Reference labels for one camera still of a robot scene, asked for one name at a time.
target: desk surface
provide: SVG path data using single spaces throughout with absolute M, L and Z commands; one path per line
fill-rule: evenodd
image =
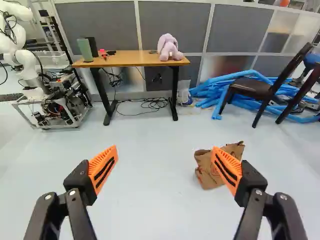
M 158 54 L 150 54 L 149 50 L 116 51 L 115 55 L 107 57 L 94 57 L 92 62 L 83 62 L 83 58 L 72 64 L 74 68 L 102 68 L 102 67 L 130 67 L 130 66 L 184 66 L 190 61 L 183 57 L 181 61 L 160 61 Z

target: robotic arm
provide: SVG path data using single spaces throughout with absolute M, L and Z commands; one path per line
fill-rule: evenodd
M 22 79 L 35 80 L 38 77 L 36 58 L 31 51 L 22 49 L 26 43 L 26 30 L 17 23 L 17 18 L 30 21 L 33 13 L 28 7 L 0 0 L 0 54 L 3 53 L 4 61 L 9 65 L 23 65 L 23 71 L 19 73 Z
M 90 161 L 83 160 L 63 181 L 65 193 L 39 197 L 24 240 L 58 240 L 66 216 L 75 240 L 97 240 L 86 206 L 93 205 L 117 161 L 112 146 Z M 262 217 L 270 223 L 273 240 L 308 240 L 295 201 L 282 192 L 265 193 L 267 180 L 248 161 L 213 147 L 211 162 L 244 208 L 234 240 L 256 240 Z
M 293 198 L 282 192 L 267 194 L 268 181 L 247 160 L 239 161 L 214 146 L 211 163 L 244 208 L 234 240 L 256 240 L 262 217 L 269 221 L 273 240 L 308 240 Z

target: pink object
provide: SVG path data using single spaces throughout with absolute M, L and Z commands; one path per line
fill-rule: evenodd
M 184 54 L 178 51 L 178 42 L 177 40 L 170 34 L 166 33 L 159 38 L 157 52 L 160 54 L 160 61 L 168 61 L 169 56 L 172 53 L 173 60 L 180 61 L 184 57 Z
M 104 50 L 103 48 L 101 48 L 101 49 L 99 50 L 99 52 L 101 53 L 101 56 L 103 57 L 103 59 L 104 59 L 105 61 L 107 61 L 107 53 L 106 53 L 106 50 Z

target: green cup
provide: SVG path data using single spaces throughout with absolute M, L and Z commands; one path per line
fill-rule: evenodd
M 76 41 L 78 42 L 78 46 L 83 56 L 84 62 L 93 62 L 94 58 L 92 57 L 89 40 L 87 38 L 79 38 Z

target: black speaker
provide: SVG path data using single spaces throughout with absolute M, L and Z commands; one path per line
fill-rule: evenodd
M 95 38 L 93 36 L 87 36 L 85 38 L 89 40 L 92 57 L 94 58 L 99 57 Z

